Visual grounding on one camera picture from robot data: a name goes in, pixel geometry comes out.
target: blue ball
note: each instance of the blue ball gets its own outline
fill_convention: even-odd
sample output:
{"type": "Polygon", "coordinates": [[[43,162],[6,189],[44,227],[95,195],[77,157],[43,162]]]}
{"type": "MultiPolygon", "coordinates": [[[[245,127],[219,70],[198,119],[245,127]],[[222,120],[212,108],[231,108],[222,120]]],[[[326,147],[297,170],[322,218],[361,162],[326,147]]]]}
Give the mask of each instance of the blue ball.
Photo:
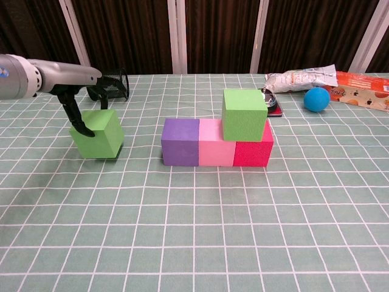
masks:
{"type": "Polygon", "coordinates": [[[325,109],[328,104],[329,93],[324,88],[312,88],[304,96],[304,106],[315,113],[325,109]]]}

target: red foam cube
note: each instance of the red foam cube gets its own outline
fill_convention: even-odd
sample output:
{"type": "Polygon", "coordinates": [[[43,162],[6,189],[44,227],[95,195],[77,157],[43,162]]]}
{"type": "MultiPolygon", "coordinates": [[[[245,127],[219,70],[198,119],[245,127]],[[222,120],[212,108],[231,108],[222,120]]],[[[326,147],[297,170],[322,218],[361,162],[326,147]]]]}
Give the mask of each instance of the red foam cube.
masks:
{"type": "Polygon", "coordinates": [[[265,167],[273,149],[273,135],[269,121],[265,123],[261,142],[237,142],[233,166],[265,167]]]}

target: brown curtain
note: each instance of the brown curtain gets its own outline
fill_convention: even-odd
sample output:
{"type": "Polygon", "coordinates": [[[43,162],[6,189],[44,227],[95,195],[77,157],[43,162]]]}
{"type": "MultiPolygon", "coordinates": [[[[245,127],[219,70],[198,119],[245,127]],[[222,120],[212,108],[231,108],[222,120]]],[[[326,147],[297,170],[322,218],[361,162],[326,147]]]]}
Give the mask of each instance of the brown curtain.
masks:
{"type": "Polygon", "coordinates": [[[347,71],[378,0],[271,0],[258,73],[347,71]]]}
{"type": "Polygon", "coordinates": [[[389,28],[385,32],[366,72],[389,72],[389,28]]]}
{"type": "Polygon", "coordinates": [[[188,73],[248,73],[260,0],[185,0],[188,73]]]}
{"type": "Polygon", "coordinates": [[[60,3],[0,1],[0,53],[79,64],[60,3]]]}
{"type": "Polygon", "coordinates": [[[73,0],[91,64],[128,74],[172,73],[166,0],[73,0]]]}

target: robot arm logo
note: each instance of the robot arm logo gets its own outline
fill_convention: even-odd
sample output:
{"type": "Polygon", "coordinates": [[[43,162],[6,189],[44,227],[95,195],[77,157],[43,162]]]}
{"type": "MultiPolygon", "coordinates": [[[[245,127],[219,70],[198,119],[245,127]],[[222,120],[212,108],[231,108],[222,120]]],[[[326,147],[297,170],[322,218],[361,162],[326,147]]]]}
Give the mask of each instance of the robot arm logo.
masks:
{"type": "Polygon", "coordinates": [[[0,67],[0,78],[7,78],[10,75],[6,68],[0,67]]]}

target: stacked blocks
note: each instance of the stacked blocks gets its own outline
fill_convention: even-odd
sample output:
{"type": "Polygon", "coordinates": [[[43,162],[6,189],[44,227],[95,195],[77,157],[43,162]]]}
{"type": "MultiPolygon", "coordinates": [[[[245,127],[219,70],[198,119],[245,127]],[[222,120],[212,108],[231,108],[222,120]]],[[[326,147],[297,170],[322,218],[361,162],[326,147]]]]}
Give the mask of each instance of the stacked blocks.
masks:
{"type": "Polygon", "coordinates": [[[225,89],[223,133],[227,141],[262,141],[267,118],[263,94],[257,89],[225,89]]]}
{"type": "Polygon", "coordinates": [[[166,119],[165,165],[265,167],[273,147],[267,106],[257,89],[225,89],[222,119],[166,119]]]}

